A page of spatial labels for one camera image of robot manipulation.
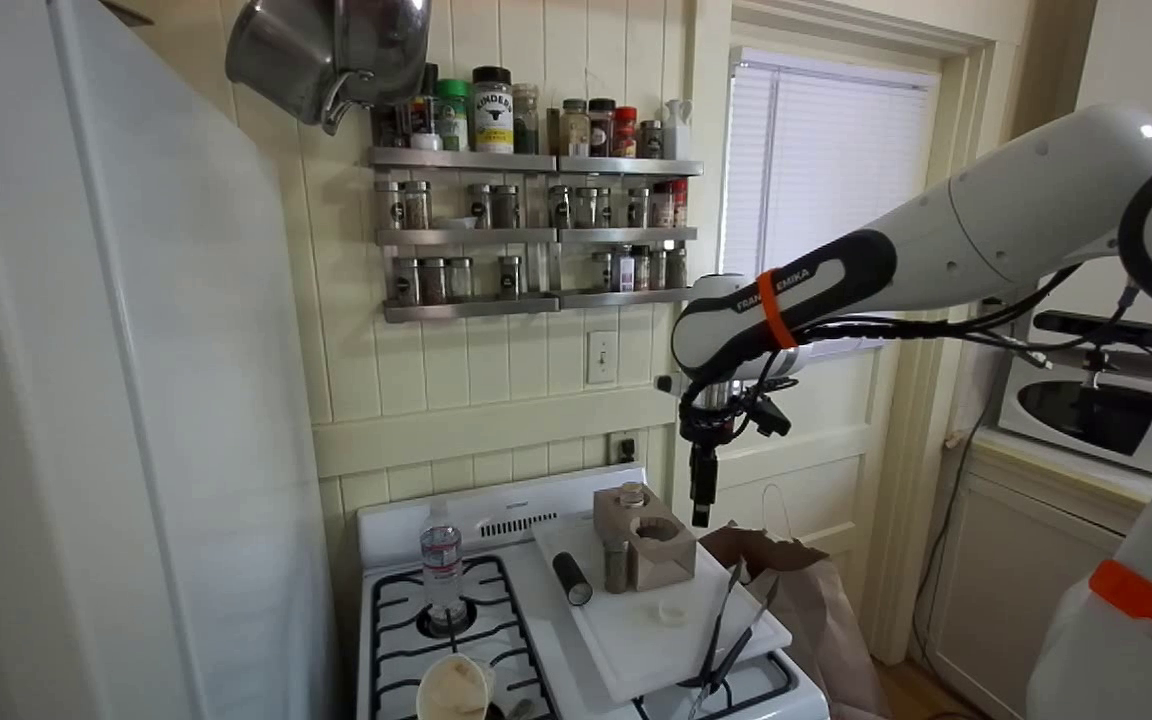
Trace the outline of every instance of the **robotic arm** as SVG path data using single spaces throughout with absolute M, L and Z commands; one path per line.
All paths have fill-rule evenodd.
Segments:
M 670 330 L 670 390 L 693 443 L 693 522 L 706 522 L 714 449 L 739 433 L 739 415 L 787 433 L 762 399 L 777 352 L 836 337 L 971 337 L 1008 325 L 1040 301 L 1040 277 L 1067 277 L 1080 260 L 1114 251 L 1121 215 L 1149 174 L 1152 116 L 1087 108 L 747 289 L 693 301 Z M 1010 302 L 964 325 L 853 314 L 968 301 Z

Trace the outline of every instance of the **white refrigerator door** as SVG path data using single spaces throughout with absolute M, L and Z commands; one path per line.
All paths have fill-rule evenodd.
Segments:
M 273 171 L 97 0 L 0 0 L 0 717 L 334 717 Z

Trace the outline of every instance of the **window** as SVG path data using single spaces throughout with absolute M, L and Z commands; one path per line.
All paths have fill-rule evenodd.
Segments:
M 913 198 L 934 77 L 735 51 L 724 270 L 755 277 Z

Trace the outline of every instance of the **electrical outlet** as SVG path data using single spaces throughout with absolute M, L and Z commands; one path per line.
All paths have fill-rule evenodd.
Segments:
M 586 382 L 615 382 L 615 330 L 586 330 L 583 380 Z
M 640 438 L 636 433 L 606 433 L 606 463 L 636 463 Z

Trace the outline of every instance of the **paper bag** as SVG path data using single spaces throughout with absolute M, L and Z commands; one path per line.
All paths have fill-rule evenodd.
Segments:
M 703 534 L 719 565 L 747 565 L 747 592 L 790 632 L 787 655 L 821 683 L 832 720 L 882 720 L 886 698 L 879 673 L 866 661 L 853 601 L 836 565 L 790 544 L 771 544 L 762 531 L 719 527 Z

